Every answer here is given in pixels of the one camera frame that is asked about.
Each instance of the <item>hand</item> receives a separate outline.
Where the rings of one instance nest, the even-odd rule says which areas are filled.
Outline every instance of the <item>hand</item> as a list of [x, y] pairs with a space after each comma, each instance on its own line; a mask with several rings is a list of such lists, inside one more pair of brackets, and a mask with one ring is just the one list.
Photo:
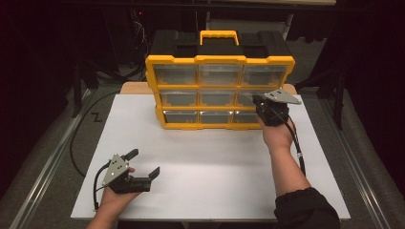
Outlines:
[[[279, 151], [289, 151], [292, 144], [292, 135], [286, 125], [266, 126], [263, 120], [257, 116], [258, 122], [263, 130], [263, 140], [271, 154]], [[293, 128], [292, 121], [289, 118], [287, 124]]]
[[[130, 168], [129, 172], [134, 173], [135, 169]], [[97, 213], [88, 228], [111, 228], [126, 206], [139, 194], [116, 194], [110, 187], [106, 187]]]

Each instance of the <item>black cable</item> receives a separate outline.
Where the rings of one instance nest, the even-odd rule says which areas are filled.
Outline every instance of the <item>black cable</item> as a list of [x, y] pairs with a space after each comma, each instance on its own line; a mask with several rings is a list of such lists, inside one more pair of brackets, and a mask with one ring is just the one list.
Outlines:
[[100, 176], [101, 172], [102, 172], [103, 170], [107, 169], [109, 165], [110, 165], [110, 161], [109, 161], [107, 164], [103, 165], [103, 166], [98, 170], [98, 172], [97, 172], [97, 174], [96, 174], [96, 177], [95, 177], [95, 183], [94, 183], [94, 185], [93, 185], [93, 202], [94, 202], [94, 204], [95, 204], [95, 210], [98, 210], [98, 202], [97, 202], [97, 195], [96, 195], [96, 193], [97, 193], [98, 190], [101, 189], [101, 188], [97, 189], [97, 180], [98, 180], [98, 177]]
[[77, 135], [78, 129], [80, 128], [80, 125], [81, 125], [81, 123], [82, 123], [83, 120], [84, 120], [84, 117], [90, 112], [90, 110], [91, 110], [99, 101], [101, 101], [102, 99], [104, 99], [104, 98], [106, 98], [106, 97], [108, 97], [108, 96], [110, 96], [110, 95], [112, 95], [112, 94], [118, 94], [118, 93], [119, 93], [119, 91], [115, 91], [115, 92], [106, 94], [106, 95], [102, 96], [101, 98], [99, 98], [96, 102], [94, 102], [94, 103], [92, 104], [92, 106], [90, 106], [90, 108], [84, 113], [83, 117], [80, 119], [80, 121], [78, 122], [78, 124], [77, 124], [77, 126], [76, 126], [76, 128], [75, 128], [74, 134], [72, 135], [72, 139], [71, 139], [71, 144], [70, 144], [70, 147], [69, 147], [69, 151], [70, 151], [70, 156], [71, 156], [72, 164], [74, 165], [75, 169], [77, 170], [77, 172], [78, 172], [82, 177], [86, 177], [86, 176], [85, 176], [84, 173], [82, 173], [82, 172], [80, 171], [80, 169], [77, 167], [77, 164], [75, 163], [75, 159], [74, 159], [73, 147], [74, 147], [75, 136]]
[[305, 170], [305, 161], [304, 161], [304, 158], [303, 158], [303, 153], [302, 153], [302, 151], [301, 151], [300, 144], [299, 144], [299, 142], [298, 142], [298, 135], [297, 135], [297, 132], [296, 132], [297, 129], [295, 128], [295, 124], [294, 124], [294, 122], [292, 121], [292, 118], [291, 118], [290, 116], [288, 116], [288, 118], [291, 120], [292, 126], [294, 127], [294, 130], [295, 130], [295, 131], [293, 131], [293, 130], [291, 129], [291, 127], [288, 125], [288, 122], [285, 121], [279, 114], [277, 114], [276, 111], [274, 111], [274, 110], [273, 110], [272, 108], [270, 108], [270, 107], [268, 107], [268, 108], [269, 108], [278, 118], [280, 118], [280, 120], [283, 121], [284, 125], [286, 125], [287, 129], [288, 129], [289, 132], [291, 133], [292, 140], [294, 141], [294, 145], [295, 145], [295, 148], [296, 148], [296, 150], [297, 150], [297, 156], [298, 156], [298, 160], [299, 160], [299, 162], [300, 162], [301, 171], [303, 172], [304, 176], [306, 176], [307, 174], [306, 174], [306, 170]]
[[105, 188], [105, 187], [103, 186], [103, 187], [97, 188], [97, 189], [96, 189], [96, 192], [100, 191], [100, 190], [103, 189], [103, 188]]

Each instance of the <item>tabletop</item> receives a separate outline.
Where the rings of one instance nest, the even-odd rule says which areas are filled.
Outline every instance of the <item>tabletop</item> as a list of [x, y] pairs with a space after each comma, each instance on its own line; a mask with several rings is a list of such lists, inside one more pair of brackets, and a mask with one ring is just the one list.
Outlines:
[[[137, 169], [135, 177], [146, 177], [158, 166], [160, 175], [152, 182], [150, 192], [129, 204], [121, 220], [276, 219], [271, 163], [260, 130], [163, 130], [155, 116], [154, 97], [147, 90], [143, 94], [127, 94], [128, 87], [124, 86], [121, 93], [113, 102], [72, 218], [94, 216], [92, 190], [96, 171], [113, 154], [139, 149], [139, 155], [129, 161]], [[327, 198], [341, 219], [349, 219], [305, 105], [289, 108], [309, 182]], [[291, 151], [296, 154], [293, 145]], [[103, 177], [101, 174], [98, 187]]]

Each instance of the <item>black sleeve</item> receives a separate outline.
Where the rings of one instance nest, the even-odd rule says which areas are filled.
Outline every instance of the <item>black sleeve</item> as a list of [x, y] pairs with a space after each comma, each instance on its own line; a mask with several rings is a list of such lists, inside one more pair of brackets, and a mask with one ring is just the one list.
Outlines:
[[277, 229], [340, 228], [336, 211], [316, 189], [308, 188], [276, 198]]

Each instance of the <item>yellow organizer box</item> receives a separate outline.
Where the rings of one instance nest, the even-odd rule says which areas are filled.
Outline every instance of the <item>yellow organizer box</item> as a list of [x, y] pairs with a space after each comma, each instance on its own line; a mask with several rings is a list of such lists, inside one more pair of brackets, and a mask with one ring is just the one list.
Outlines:
[[294, 64], [277, 31], [156, 31], [146, 78], [164, 129], [260, 129], [252, 96], [282, 88]]

